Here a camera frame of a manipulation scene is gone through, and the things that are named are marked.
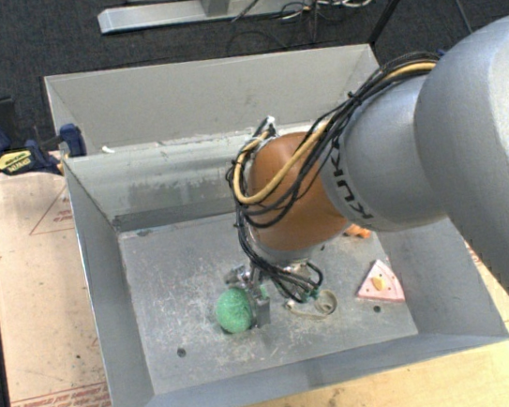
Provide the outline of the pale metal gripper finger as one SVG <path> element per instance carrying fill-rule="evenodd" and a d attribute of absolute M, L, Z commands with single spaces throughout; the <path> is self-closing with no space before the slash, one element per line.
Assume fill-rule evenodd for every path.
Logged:
<path fill-rule="evenodd" d="M 254 297 L 252 301 L 253 318 L 255 319 L 255 326 L 261 328 L 271 323 L 271 304 L 270 298 Z"/>

